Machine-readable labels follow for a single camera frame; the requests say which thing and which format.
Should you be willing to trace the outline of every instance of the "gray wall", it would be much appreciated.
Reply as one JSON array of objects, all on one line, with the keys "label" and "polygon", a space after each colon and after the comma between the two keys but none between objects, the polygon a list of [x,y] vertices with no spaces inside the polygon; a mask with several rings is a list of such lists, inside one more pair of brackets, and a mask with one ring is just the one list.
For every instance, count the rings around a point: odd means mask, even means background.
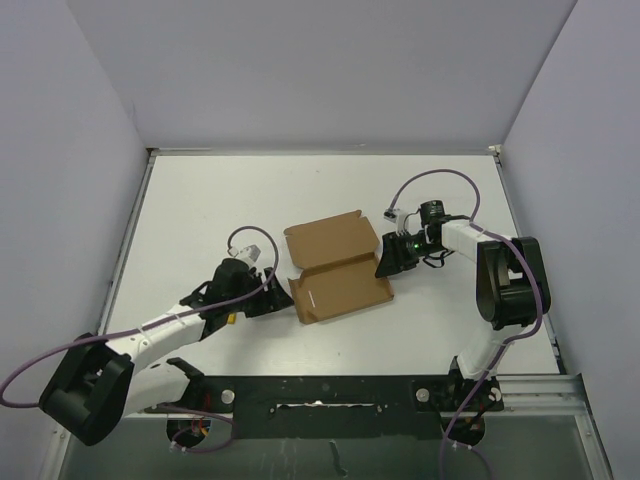
[{"label": "gray wall", "polygon": [[[0,377],[96,325],[146,152],[62,0],[0,9]],[[59,361],[9,391],[34,401]],[[0,476],[37,476],[39,410],[0,407]]]},{"label": "gray wall", "polygon": [[505,146],[562,352],[584,374],[617,480],[640,468],[639,18],[637,1],[580,0]]},{"label": "gray wall", "polygon": [[504,140],[574,0],[68,3],[147,146],[424,152]]}]

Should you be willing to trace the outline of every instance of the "purple cable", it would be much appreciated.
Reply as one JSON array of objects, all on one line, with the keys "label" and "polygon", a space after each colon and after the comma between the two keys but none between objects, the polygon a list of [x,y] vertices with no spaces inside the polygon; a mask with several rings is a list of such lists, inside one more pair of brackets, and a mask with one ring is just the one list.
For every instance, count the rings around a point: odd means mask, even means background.
[{"label": "purple cable", "polygon": [[[273,280],[273,278],[276,276],[276,269],[278,268],[278,262],[280,261],[280,255],[278,253],[278,246],[276,245],[276,242],[273,239],[273,237],[271,237],[271,235],[269,235],[265,230],[263,230],[260,227],[254,227],[254,226],[251,226],[251,225],[247,225],[247,226],[244,226],[244,227],[240,227],[240,228],[234,230],[233,232],[231,232],[231,235],[229,235],[229,239],[227,240],[227,246],[229,248],[231,248],[231,241],[233,240],[233,237],[235,237],[236,234],[238,234],[239,232],[242,232],[243,230],[256,230],[257,232],[262,233],[271,242],[271,246],[273,247],[273,252],[274,252],[274,255],[275,255],[275,259],[274,259],[274,262],[273,262],[273,270],[271,271],[269,276],[265,279],[265,281],[262,283],[262,285],[257,287],[252,292],[249,292],[249,293],[247,293],[245,295],[242,295],[240,297],[237,297],[237,298],[232,298],[231,300],[225,300],[224,302],[218,302],[218,303],[213,303],[211,305],[205,305],[204,307],[194,308],[193,310],[188,310],[186,312],[178,313],[178,314],[175,314],[175,315],[168,315],[168,316],[163,317],[163,318],[161,318],[159,320],[156,320],[155,322],[152,322],[152,323],[150,323],[148,325],[143,326],[142,330],[144,330],[144,331],[151,330],[152,328],[159,327],[161,325],[164,325],[165,323],[169,323],[169,322],[172,322],[174,320],[177,320],[178,318],[184,318],[184,317],[188,317],[188,316],[191,316],[191,315],[195,315],[196,313],[206,312],[206,311],[212,310],[214,308],[225,307],[227,305],[233,305],[234,303],[243,302],[246,299],[256,295],[263,288],[265,288],[267,285],[269,285],[271,280]],[[96,335],[94,337],[82,338],[82,339],[76,340],[74,342],[66,343],[66,344],[61,345],[59,347],[56,347],[56,348],[54,348],[52,350],[49,350],[49,351],[47,351],[45,353],[41,353],[37,357],[32,358],[28,362],[25,362],[24,364],[19,366],[17,369],[15,369],[0,384],[0,405],[3,405],[3,406],[8,407],[8,408],[37,408],[38,407],[38,402],[20,403],[20,402],[12,402],[12,401],[6,400],[4,398],[4,394],[5,394],[6,390],[7,390],[7,388],[9,387],[9,385],[11,385],[11,383],[19,375],[21,375],[26,370],[28,370],[31,367],[33,367],[36,363],[39,363],[39,362],[41,362],[42,360],[44,360],[46,358],[49,358],[49,357],[51,357],[51,356],[53,356],[53,355],[55,355],[57,353],[64,352],[64,351],[69,350],[69,349],[74,348],[74,347],[79,347],[81,345],[90,345],[92,343],[106,342],[106,341],[109,341],[109,340],[115,340],[116,338],[128,337],[129,335],[136,335],[138,333],[140,333],[139,329],[132,328],[130,330],[125,330],[125,331],[122,331],[122,332],[107,333],[105,335]]]},{"label": "purple cable", "polygon": [[222,450],[223,448],[228,447],[229,445],[231,445],[233,443],[233,441],[235,440],[235,430],[236,430],[236,423],[231,419],[231,418],[227,418],[223,415],[218,415],[215,413],[209,413],[209,412],[203,412],[200,410],[189,410],[187,408],[181,408],[181,407],[176,407],[167,403],[163,403],[158,405],[158,407],[163,408],[165,410],[169,410],[170,412],[175,412],[175,413],[187,413],[190,415],[198,415],[200,417],[205,417],[205,418],[213,418],[215,420],[220,420],[221,422],[225,422],[228,423],[229,425],[231,425],[231,435],[229,435],[229,438],[218,444],[218,445],[214,445],[213,447],[206,447],[206,448],[185,448],[182,447],[182,445],[180,445],[177,442],[178,437],[180,437],[180,435],[182,435],[183,433],[189,432],[191,431],[191,427],[187,427],[187,428],[183,428],[182,430],[179,430],[173,437],[171,437],[171,442],[176,442],[177,445],[179,445],[181,448],[184,448],[184,451],[187,453],[196,453],[196,454],[202,454],[202,453],[213,453],[213,452],[217,452],[218,450]]},{"label": "purple cable", "polygon": [[[446,447],[447,441],[450,441],[449,435],[451,434],[451,430],[453,429],[453,426],[454,426],[455,422],[458,420],[458,418],[460,418],[460,415],[464,411],[465,407],[469,404],[471,399],[473,399],[475,394],[478,392],[478,390],[480,389],[480,387],[482,386],[484,381],[489,376],[489,373],[491,373],[491,370],[493,370],[493,368],[498,364],[498,362],[500,361],[500,358],[504,354],[504,352],[507,349],[507,347],[509,346],[509,344],[512,343],[512,342],[515,342],[516,340],[522,340],[524,338],[532,337],[533,335],[538,333],[538,331],[542,327],[542,315],[543,315],[543,313],[542,313],[542,296],[540,295],[540,290],[538,289],[538,284],[536,282],[536,278],[533,275],[533,272],[531,271],[531,268],[527,264],[527,261],[522,256],[520,251],[516,248],[516,246],[510,240],[507,240],[502,235],[498,235],[497,233],[493,233],[493,232],[490,232],[488,230],[484,230],[482,227],[480,227],[480,226],[478,226],[478,225],[476,225],[474,223],[476,215],[478,214],[478,210],[480,209],[480,190],[478,189],[478,186],[476,185],[476,183],[468,175],[466,175],[466,174],[464,174],[462,172],[459,172],[457,170],[449,169],[449,168],[439,168],[439,169],[428,170],[426,172],[419,173],[418,175],[415,175],[415,176],[411,177],[409,180],[407,180],[400,187],[398,192],[393,197],[393,200],[391,201],[391,205],[389,206],[389,209],[393,209],[395,207],[396,202],[398,201],[398,198],[400,197],[400,194],[402,193],[402,191],[411,182],[413,182],[414,180],[417,180],[418,178],[421,178],[421,177],[424,177],[424,176],[427,176],[427,175],[431,175],[431,174],[434,174],[434,173],[452,173],[454,175],[458,175],[459,177],[464,178],[473,187],[473,191],[476,194],[476,206],[474,207],[473,212],[471,212],[471,216],[469,217],[469,220],[470,220],[469,225],[472,228],[474,228],[475,230],[477,230],[478,232],[484,233],[486,236],[488,236],[490,238],[493,238],[494,240],[498,240],[498,241],[504,243],[509,248],[509,250],[511,250],[513,252],[513,254],[518,259],[518,262],[520,262],[520,265],[522,266],[522,270],[524,271],[525,275],[527,276],[527,280],[529,280],[529,283],[531,284],[531,288],[533,290],[533,297],[535,299],[535,304],[536,304],[536,320],[535,320],[535,323],[533,325],[533,328],[531,330],[529,330],[528,332],[521,333],[519,335],[513,335],[512,337],[509,337],[509,338],[505,339],[505,341],[502,343],[502,345],[500,346],[500,348],[496,352],[496,355],[489,362],[489,365],[487,365],[487,368],[484,370],[484,372],[482,373],[482,375],[480,376],[480,378],[478,379],[476,384],[473,386],[473,388],[471,389],[469,394],[466,396],[466,398],[462,401],[462,403],[458,407],[458,410],[456,410],[456,412],[454,413],[453,417],[451,417],[451,420],[449,421],[449,424],[447,425],[447,428],[446,428],[446,430],[444,432],[444,437],[442,438],[442,442],[440,443],[440,451],[439,451],[439,455],[438,455],[438,468],[439,468],[439,473],[440,473],[440,480],[444,480],[445,479],[445,476],[444,476],[444,456],[445,456],[445,453],[446,453],[445,447]],[[482,461],[487,466],[487,469],[489,470],[490,478],[493,479],[494,478],[493,469],[489,465],[489,462],[488,462],[487,458],[482,453],[480,453],[478,450],[475,450],[473,447],[471,447],[470,445],[466,445],[466,444],[463,444],[463,443],[460,443],[460,442],[458,442],[458,443],[460,445],[463,445],[463,446],[467,447],[471,451],[475,452],[482,459]]]}]

